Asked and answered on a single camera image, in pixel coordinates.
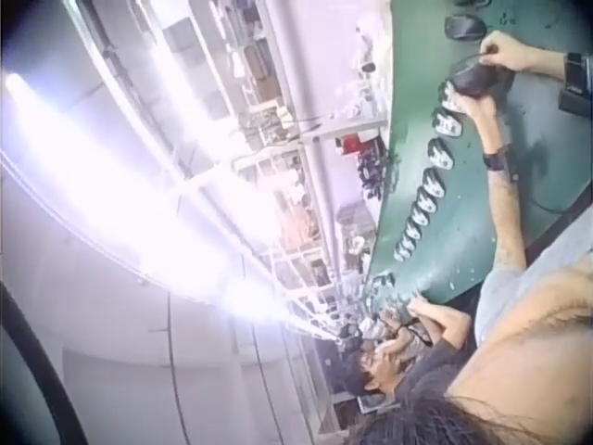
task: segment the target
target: computer mouse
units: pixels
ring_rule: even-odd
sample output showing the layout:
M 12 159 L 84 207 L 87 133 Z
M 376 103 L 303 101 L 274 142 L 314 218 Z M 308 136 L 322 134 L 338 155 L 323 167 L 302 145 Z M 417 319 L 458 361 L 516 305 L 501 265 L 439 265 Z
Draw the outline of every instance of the computer mouse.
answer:
M 451 170 L 455 165 L 451 152 L 448 150 L 445 141 L 440 137 L 434 137 L 428 141 L 426 154 L 433 165 L 439 169 Z
M 410 252 L 413 252 L 414 250 L 416 250 L 416 241 L 414 241 L 413 239 L 411 239 L 409 236 L 407 236 L 404 233 L 404 235 L 401 237 L 401 246 L 404 249 L 407 249 Z
M 420 240 L 420 238 L 423 237 L 423 233 L 420 230 L 420 227 L 416 222 L 412 220 L 412 218 L 408 218 L 408 220 L 406 221 L 406 231 L 404 233 L 411 239 L 415 239 L 416 241 Z
M 420 210 L 423 210 L 426 213 L 436 212 L 435 199 L 424 190 L 424 187 L 422 185 L 418 187 L 418 193 L 416 195 L 416 204 L 418 205 L 418 208 Z
M 455 88 L 453 88 L 451 82 L 442 82 L 438 87 L 438 103 L 447 111 L 462 114 L 463 110 L 455 102 L 453 93 L 455 93 Z
M 442 107 L 433 111 L 433 128 L 446 137 L 460 137 L 463 133 L 461 121 Z
M 404 248 L 401 245 L 401 243 L 397 243 L 396 251 L 394 252 L 394 257 L 395 257 L 395 253 L 397 253 L 404 260 L 408 260 L 411 257 L 411 252 L 409 250 L 407 250 L 406 248 Z
M 398 246 L 396 246 L 396 248 L 393 251 L 393 259 L 397 262 L 404 262 L 406 259 L 404 257 L 401 256 L 401 254 L 399 253 L 399 248 Z
M 412 221 L 414 221 L 421 227 L 426 227 L 430 222 L 428 214 L 424 210 L 422 210 L 416 202 L 414 202 L 414 204 L 412 204 L 411 206 L 410 218 Z
M 443 197 L 445 195 L 445 185 L 443 184 L 443 181 L 441 181 L 441 178 L 438 176 L 434 167 L 424 170 L 423 188 L 426 193 L 433 197 Z
M 445 35 L 456 42 L 479 42 L 487 31 L 484 21 L 471 14 L 455 14 L 445 19 Z
M 448 80 L 460 95 L 479 98 L 487 95 L 501 74 L 501 69 L 480 63 L 481 55 L 476 54 L 460 60 L 450 69 Z

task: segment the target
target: skin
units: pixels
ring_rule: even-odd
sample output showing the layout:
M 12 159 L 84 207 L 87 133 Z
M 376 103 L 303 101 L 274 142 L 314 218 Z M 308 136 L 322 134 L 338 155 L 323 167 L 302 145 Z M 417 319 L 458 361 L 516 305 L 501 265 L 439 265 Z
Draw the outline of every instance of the skin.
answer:
M 483 50 L 492 45 L 498 52 L 486 56 L 485 63 L 564 79 L 562 54 L 530 48 L 501 32 L 488 36 Z M 458 95 L 455 100 L 475 123 L 485 153 L 496 153 L 504 146 L 490 97 L 476 101 Z M 503 175 L 487 175 L 498 237 L 494 267 L 524 269 L 517 191 Z M 525 428 L 551 443 L 578 440 L 593 413 L 593 333 L 572 329 L 529 334 L 525 330 L 551 320 L 589 315 L 592 275 L 593 257 L 588 254 L 577 264 L 544 277 L 494 329 L 449 387 L 448 395 L 479 417 Z
M 425 327 L 434 343 L 444 338 L 458 350 L 463 347 L 472 325 L 472 319 L 466 313 L 432 304 L 422 296 L 410 302 L 408 311 L 412 316 L 427 321 Z M 383 312 L 382 317 L 385 318 L 384 323 L 388 326 L 398 325 L 393 316 L 389 319 Z M 397 355 L 408 347 L 412 340 L 413 334 L 410 330 L 402 327 L 398 337 L 390 343 L 388 348 L 374 351 L 373 354 L 363 358 L 362 367 L 372 375 L 371 382 L 366 385 L 367 390 L 379 390 L 387 396 L 394 394 L 407 371 L 402 368 L 401 360 Z

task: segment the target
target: hand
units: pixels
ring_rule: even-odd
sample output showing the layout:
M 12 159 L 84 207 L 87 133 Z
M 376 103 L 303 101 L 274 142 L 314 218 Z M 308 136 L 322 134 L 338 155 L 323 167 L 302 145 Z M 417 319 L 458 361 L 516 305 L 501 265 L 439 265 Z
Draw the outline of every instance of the hand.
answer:
M 397 321 L 397 317 L 392 310 L 383 309 L 379 312 L 379 320 L 385 323 L 390 320 Z
M 484 54 L 480 62 L 485 65 L 499 65 L 513 71 L 532 69 L 537 48 L 522 44 L 508 34 L 491 32 L 480 45 Z
M 472 121 L 493 119 L 497 116 L 497 105 L 489 95 L 485 95 L 479 99 L 473 99 L 454 92 L 451 98 L 460 107 L 461 112 L 467 114 Z
M 428 303 L 428 300 L 420 294 L 417 294 L 413 299 L 410 300 L 408 303 L 408 312 L 410 315 L 417 317 L 418 310 L 422 310 L 422 306 Z

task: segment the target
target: person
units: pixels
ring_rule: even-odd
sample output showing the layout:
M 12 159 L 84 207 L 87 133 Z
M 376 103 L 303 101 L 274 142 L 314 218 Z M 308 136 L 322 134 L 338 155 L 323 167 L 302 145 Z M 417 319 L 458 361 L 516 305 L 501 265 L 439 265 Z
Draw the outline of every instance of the person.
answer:
M 491 33 L 481 51 L 485 64 L 565 80 L 563 54 L 505 33 Z M 590 94 L 590 57 L 584 59 Z M 477 128 L 485 155 L 512 149 L 491 97 L 455 100 Z M 478 348 L 444 394 L 407 398 L 364 426 L 352 443 L 568 444 L 591 426 L 593 208 L 527 268 L 512 175 L 506 168 L 486 170 L 497 242 L 475 317 Z
M 459 371 L 459 366 L 453 363 L 459 362 L 454 359 L 458 358 L 470 332 L 471 317 L 429 303 L 422 296 L 410 302 L 408 311 L 421 321 L 433 346 L 422 342 L 413 328 L 401 325 L 392 313 L 383 312 L 384 323 L 397 336 L 376 348 L 361 349 L 347 357 L 344 384 L 348 392 L 359 397 L 383 393 L 390 399 L 399 399 L 412 389 L 444 391 Z M 446 364 L 448 371 L 442 372 L 441 367 Z

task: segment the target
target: black wristband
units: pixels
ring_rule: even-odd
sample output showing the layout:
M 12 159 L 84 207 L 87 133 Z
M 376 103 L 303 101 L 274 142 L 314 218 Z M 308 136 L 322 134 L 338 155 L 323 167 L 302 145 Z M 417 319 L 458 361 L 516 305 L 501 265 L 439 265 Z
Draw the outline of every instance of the black wristband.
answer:
M 583 56 L 577 53 L 568 53 L 564 57 L 564 88 L 573 95 L 587 96 L 587 66 Z
M 484 155 L 484 164 L 489 172 L 504 172 L 511 183 L 519 180 L 517 163 L 510 144 L 505 145 L 495 154 Z

